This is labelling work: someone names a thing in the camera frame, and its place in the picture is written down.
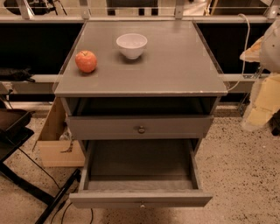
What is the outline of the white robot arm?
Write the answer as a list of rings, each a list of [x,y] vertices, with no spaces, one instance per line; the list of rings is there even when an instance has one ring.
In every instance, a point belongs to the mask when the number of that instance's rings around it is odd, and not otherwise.
[[[240,59],[246,62],[259,62],[264,69],[280,73],[280,18],[241,54]]]

